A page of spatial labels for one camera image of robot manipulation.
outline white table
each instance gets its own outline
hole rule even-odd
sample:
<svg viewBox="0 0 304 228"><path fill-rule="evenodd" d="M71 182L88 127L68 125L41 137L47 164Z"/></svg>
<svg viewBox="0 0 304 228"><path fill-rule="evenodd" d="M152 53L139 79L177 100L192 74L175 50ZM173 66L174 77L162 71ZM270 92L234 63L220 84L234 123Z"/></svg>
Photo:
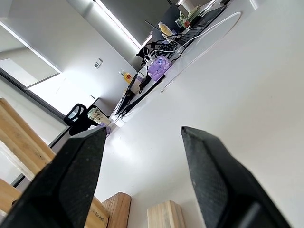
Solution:
<svg viewBox="0 0 304 228"><path fill-rule="evenodd" d="M187 227L203 226L180 136L184 125L218 136L291 225L303 227L303 6L232 0L212 24L242 11L238 24L160 93L225 27L194 42L108 137L95 195L102 201L130 194L129 228L146 228L147 208L167 200L182 206Z"/></svg>

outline wooden stick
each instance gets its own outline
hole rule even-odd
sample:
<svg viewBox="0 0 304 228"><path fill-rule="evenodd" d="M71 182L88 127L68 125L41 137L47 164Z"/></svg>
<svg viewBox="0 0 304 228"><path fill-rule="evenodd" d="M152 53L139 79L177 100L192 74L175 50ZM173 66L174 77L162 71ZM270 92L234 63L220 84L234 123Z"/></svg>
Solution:
<svg viewBox="0 0 304 228"><path fill-rule="evenodd" d="M4 98L0 99L0 140L10 150L10 154L7 156L18 158L12 159L15 165L21 169L23 165L28 168L30 174L27 176L30 180L55 157L55 153ZM109 213L95 197L92 202L86 226L88 228L106 228Z"/></svg>
<svg viewBox="0 0 304 228"><path fill-rule="evenodd" d="M104 201L102 205L110 213L108 228L126 228L128 226L131 196L119 192Z"/></svg>
<svg viewBox="0 0 304 228"><path fill-rule="evenodd" d="M0 211L7 214L12 207L12 203L17 200L20 195L21 192L0 179Z"/></svg>
<svg viewBox="0 0 304 228"><path fill-rule="evenodd" d="M185 228L181 207L173 201L148 209L148 228Z"/></svg>

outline black cable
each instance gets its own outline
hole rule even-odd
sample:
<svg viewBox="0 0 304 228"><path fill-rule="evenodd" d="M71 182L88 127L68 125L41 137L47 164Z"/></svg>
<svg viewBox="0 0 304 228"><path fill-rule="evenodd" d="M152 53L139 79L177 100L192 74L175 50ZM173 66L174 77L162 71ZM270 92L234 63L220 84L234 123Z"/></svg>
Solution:
<svg viewBox="0 0 304 228"><path fill-rule="evenodd" d="M186 50L186 48L183 49L183 51L180 53L180 56L178 56L177 58L171 60L171 63L173 63L173 61L178 60L178 59L181 57L182 53L183 53L185 50Z"/></svg>

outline plastic bottle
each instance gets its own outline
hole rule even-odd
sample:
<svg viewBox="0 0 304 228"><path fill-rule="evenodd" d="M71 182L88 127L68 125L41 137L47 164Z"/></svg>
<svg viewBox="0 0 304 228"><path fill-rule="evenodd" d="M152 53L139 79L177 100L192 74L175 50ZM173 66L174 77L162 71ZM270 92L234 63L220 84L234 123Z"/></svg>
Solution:
<svg viewBox="0 0 304 228"><path fill-rule="evenodd" d="M119 73L123 76L128 84L132 82L132 76L129 73L125 72L124 70L120 70Z"/></svg>
<svg viewBox="0 0 304 228"><path fill-rule="evenodd" d="M173 32L169 29L169 27L166 26L165 24L163 24L162 22L158 23L158 26L160 27L161 32L166 34L168 37L173 35Z"/></svg>

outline white cable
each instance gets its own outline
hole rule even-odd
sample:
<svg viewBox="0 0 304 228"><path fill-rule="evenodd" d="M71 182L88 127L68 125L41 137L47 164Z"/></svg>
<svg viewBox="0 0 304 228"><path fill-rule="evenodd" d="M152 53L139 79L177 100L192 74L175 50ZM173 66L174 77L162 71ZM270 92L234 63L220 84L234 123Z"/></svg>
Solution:
<svg viewBox="0 0 304 228"><path fill-rule="evenodd" d="M176 49L176 50L174 50L174 51L164 51L164 50L158 49L158 50L154 50L153 52L151 52L151 53L148 55L148 57L151 58L151 55L152 55L154 52L156 52L156 51L162 51L162 52L166 52L166 53L176 52L176 51L180 50L182 47L184 47L186 44L188 44L189 42L191 42L192 40L194 40L194 39L196 39L196 38L198 38L198 37L207 35L207 34L210 33L213 29L215 29L218 25L224 23L226 20L229 20L230 18L232 18L232 17L234 17L235 15L238 15L238 14L241 15L242 13L239 11L239 12L236 12L236 13L234 13L234 14L231 14L229 17L227 17L227 18L223 19L222 21L220 21L219 23L213 25L212 27L210 27L209 29L207 29L207 30L204 31L203 33L199 34L199 35L196 36L196 37L191 38L191 39L188 40L186 43L184 43L181 47L179 47L178 49Z"/></svg>
<svg viewBox="0 0 304 228"><path fill-rule="evenodd" d="M201 53L199 56L197 56L194 60L192 60L184 69L182 69L162 90L161 93L163 91L165 91L165 89L171 85L174 82L174 79L179 76L182 72L184 72L190 65L192 65L196 60L198 60L200 57L202 57L204 54L206 54L210 49L212 49L218 42L220 42L233 28L234 26L238 23L239 19L241 18L242 12L236 12L234 14L231 14L229 17L225 18L224 20L220 21L219 23L217 23L216 25L212 26L210 29L216 27L217 25L220 25L221 23L224 23L226 20L239 15L239 18L237 19L237 21L234 23L234 25L229 29L229 31L227 33L225 33L220 39L218 39L213 45L211 45L208 49L206 49L203 53Z"/></svg>

